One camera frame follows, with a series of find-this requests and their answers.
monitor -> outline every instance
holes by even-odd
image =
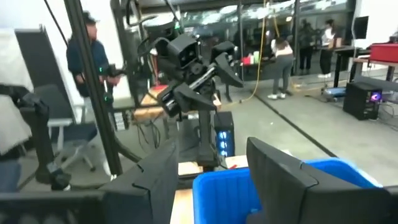
[[[369,16],[357,17],[354,19],[355,39],[366,39],[368,32]]]

black panel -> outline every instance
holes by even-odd
[[[69,99],[46,31],[17,30],[16,37],[34,88],[53,84]]]

gray floor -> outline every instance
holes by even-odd
[[[309,77],[306,80],[297,79],[296,82],[300,80],[302,83],[306,83],[303,86],[309,89],[323,85],[323,80],[317,80],[314,77]],[[263,81],[257,90],[257,95],[265,98],[270,93],[270,86],[268,81]],[[249,83],[243,90],[232,88],[233,100],[249,97],[252,87],[253,84]],[[391,127],[377,121],[358,121],[344,113],[338,105],[306,98],[301,93],[283,101],[271,101],[270,103],[329,150],[342,158],[353,161],[380,183],[384,185],[398,184],[396,175],[398,151],[395,150],[398,139],[396,138],[397,133]],[[327,157],[324,152],[255,97],[243,104],[227,106],[224,109],[233,112],[237,155],[245,154],[246,139],[254,136],[280,150],[290,151],[299,159]],[[117,132],[117,137],[130,150],[142,157],[152,152],[148,146],[144,146],[144,149],[140,147],[137,130],[134,127],[128,131]],[[83,162],[77,162],[67,170],[73,175],[72,183],[75,185],[98,184],[108,181],[98,156],[96,156],[98,153],[95,153],[102,147],[99,137],[91,145],[95,146],[90,151],[98,168],[95,172],[90,172]],[[125,158],[121,160],[124,170],[133,166],[129,160]],[[30,152],[27,157],[22,158],[21,164],[23,173],[21,181],[23,181],[37,166],[34,152]],[[49,190],[49,187],[32,181],[24,190],[41,191]]]

blue bin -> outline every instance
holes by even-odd
[[[382,187],[350,162],[331,158],[306,161],[330,175],[363,188]],[[244,224],[261,209],[248,168],[210,172],[193,182],[195,224]]]

white wall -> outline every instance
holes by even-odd
[[[357,0],[355,16],[369,16],[366,40],[357,40],[356,47],[368,47],[372,43],[387,42],[398,27],[397,0]]]
[[[72,32],[63,1],[48,1],[63,33],[67,38],[69,38]],[[97,25],[98,39],[102,41],[105,46],[109,62],[115,63],[117,67],[121,67],[123,65],[123,58],[121,55],[113,15],[109,6],[109,0],[81,0],[81,4],[83,6],[83,10],[90,11],[94,18],[100,20]],[[46,27],[72,104],[82,104],[83,100],[77,92],[73,78],[67,68],[65,55],[67,49],[66,45],[64,44],[62,37],[44,4],[44,1],[19,0],[2,2],[2,7],[0,8],[0,28],[36,29],[39,27],[39,24],[43,24]],[[126,79],[123,79],[115,88],[114,97],[124,98],[129,96],[130,92],[127,81]]]

